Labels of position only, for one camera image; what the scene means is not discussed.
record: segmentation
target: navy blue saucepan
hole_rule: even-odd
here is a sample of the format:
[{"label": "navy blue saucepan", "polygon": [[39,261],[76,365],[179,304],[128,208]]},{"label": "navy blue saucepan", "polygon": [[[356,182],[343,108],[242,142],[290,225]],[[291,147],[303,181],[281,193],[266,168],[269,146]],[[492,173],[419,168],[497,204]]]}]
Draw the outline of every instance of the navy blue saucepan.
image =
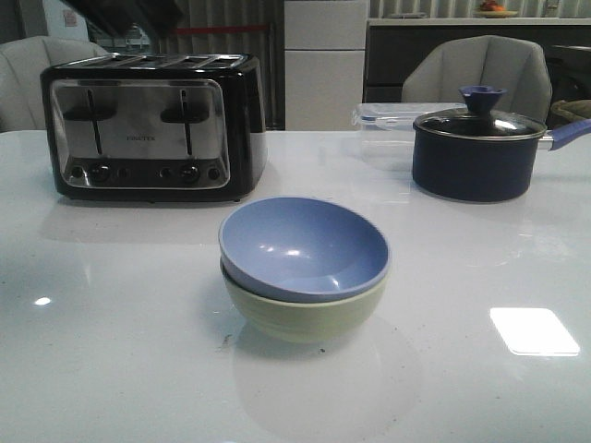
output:
[{"label": "navy blue saucepan", "polygon": [[538,142],[562,148],[591,132],[591,120],[548,131],[524,115],[492,110],[506,90],[460,88],[467,109],[419,116],[413,179],[427,191],[467,201],[493,202],[521,196],[529,187]]}]

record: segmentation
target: toaster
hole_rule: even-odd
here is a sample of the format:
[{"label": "toaster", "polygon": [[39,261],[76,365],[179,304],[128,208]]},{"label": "toaster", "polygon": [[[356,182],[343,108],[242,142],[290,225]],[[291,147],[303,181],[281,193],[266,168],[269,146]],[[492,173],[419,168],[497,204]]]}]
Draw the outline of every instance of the toaster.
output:
[{"label": "toaster", "polygon": [[70,198],[239,200],[267,161],[259,60],[108,54],[41,76],[58,192]]}]

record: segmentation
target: blue lid knob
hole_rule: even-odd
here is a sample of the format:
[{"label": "blue lid knob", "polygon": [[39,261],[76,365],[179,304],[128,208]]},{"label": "blue lid knob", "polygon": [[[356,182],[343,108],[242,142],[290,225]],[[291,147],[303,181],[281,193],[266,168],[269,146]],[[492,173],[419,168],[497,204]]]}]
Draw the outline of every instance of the blue lid knob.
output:
[{"label": "blue lid knob", "polygon": [[507,90],[499,90],[492,86],[462,86],[460,93],[470,113],[476,115],[490,114],[490,110]]}]

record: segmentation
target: green bowl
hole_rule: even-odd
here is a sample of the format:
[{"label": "green bowl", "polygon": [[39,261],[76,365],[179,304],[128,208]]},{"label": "green bowl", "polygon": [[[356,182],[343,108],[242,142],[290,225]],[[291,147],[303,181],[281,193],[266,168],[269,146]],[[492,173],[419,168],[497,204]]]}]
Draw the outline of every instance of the green bowl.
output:
[{"label": "green bowl", "polygon": [[357,328],[374,311],[386,278],[353,297],[325,303],[290,303],[261,297],[240,287],[225,269],[225,286],[236,309],[256,329],[294,343],[325,341]]}]

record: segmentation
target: pot lid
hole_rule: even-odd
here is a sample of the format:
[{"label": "pot lid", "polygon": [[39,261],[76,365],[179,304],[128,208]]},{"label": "pot lid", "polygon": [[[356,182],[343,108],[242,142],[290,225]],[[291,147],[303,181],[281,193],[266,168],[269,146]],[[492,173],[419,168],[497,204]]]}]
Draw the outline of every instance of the pot lid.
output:
[{"label": "pot lid", "polygon": [[520,114],[491,111],[506,90],[491,86],[460,88],[467,109],[447,109],[419,116],[415,128],[434,134],[481,140],[540,138],[546,125]]}]

